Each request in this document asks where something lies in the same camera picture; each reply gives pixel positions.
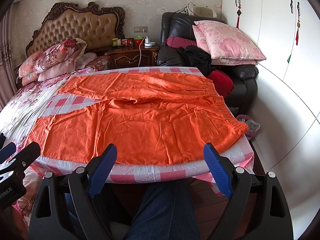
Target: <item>floral blanket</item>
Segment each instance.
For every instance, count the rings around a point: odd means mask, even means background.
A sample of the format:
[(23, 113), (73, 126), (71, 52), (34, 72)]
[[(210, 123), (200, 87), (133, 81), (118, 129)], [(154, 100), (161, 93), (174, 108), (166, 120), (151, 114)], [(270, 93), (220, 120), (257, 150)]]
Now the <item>floral blanket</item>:
[[(75, 73), (96, 70), (85, 68)], [(6, 136), (4, 146), (14, 142), (17, 152), (22, 150), (24, 140), (37, 118), (48, 106), (50, 99), (74, 73), (67, 73), (43, 82), (32, 82), (21, 88), (0, 112), (0, 132)]]

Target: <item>black leather recliner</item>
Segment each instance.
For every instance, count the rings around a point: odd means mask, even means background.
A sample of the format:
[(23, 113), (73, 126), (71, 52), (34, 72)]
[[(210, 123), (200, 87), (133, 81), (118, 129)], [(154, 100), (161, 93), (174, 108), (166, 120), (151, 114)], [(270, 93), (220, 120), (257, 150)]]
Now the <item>black leather recliner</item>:
[[(182, 13), (166, 12), (162, 15), (161, 49), (159, 51), (158, 66), (183, 66), (184, 61), (176, 49), (165, 44), (169, 37), (181, 37), (195, 41), (192, 24), (194, 21), (211, 20), (223, 22), (219, 19), (193, 17)], [(255, 78), (258, 69), (254, 65), (215, 66), (226, 73), (233, 81), (234, 90), (225, 97), (224, 101), (234, 116), (245, 114), (257, 94)]]

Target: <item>person's leg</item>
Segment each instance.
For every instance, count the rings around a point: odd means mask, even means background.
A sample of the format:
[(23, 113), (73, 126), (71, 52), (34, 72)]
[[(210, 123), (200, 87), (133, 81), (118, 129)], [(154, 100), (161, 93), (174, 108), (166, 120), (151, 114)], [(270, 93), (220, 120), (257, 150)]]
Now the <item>person's leg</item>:
[[(78, 220), (71, 194), (65, 194), (65, 197), (76, 234), (81, 240), (86, 239)], [(125, 225), (131, 225), (132, 218), (125, 210), (125, 208), (121, 205), (120, 201), (114, 194), (111, 185), (106, 183), (103, 186), (101, 192), (93, 197), (92, 203), (97, 210), (102, 223), (108, 228), (108, 230), (110, 230), (110, 221)]]
[(198, 240), (200, 233), (183, 180), (151, 183), (124, 240)]

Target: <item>wall outlet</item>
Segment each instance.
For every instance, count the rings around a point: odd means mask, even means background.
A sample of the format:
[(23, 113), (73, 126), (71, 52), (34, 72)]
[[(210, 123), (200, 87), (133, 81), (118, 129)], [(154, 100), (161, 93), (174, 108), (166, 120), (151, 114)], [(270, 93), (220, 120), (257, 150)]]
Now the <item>wall outlet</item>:
[(142, 29), (144, 29), (144, 32), (146, 33), (148, 31), (148, 26), (137, 26), (133, 28), (133, 31), (135, 33), (143, 33)]

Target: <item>metal screw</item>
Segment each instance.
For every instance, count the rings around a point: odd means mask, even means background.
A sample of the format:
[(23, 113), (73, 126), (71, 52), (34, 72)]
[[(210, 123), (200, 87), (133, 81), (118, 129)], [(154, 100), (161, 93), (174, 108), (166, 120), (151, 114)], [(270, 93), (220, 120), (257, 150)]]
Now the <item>metal screw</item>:
[(241, 167), (236, 167), (236, 172), (238, 173), (244, 173), (244, 169)]
[(84, 173), (84, 167), (77, 168), (76, 173), (78, 173), (78, 174)]
[(51, 171), (49, 171), (49, 172), (47, 172), (46, 174), (45, 174), (45, 177), (47, 178), (47, 179), (49, 179), (49, 178), (51, 178), (52, 177), (52, 172)]
[(276, 177), (276, 174), (273, 171), (269, 171), (268, 175), (269, 175), (270, 178), (275, 178)]

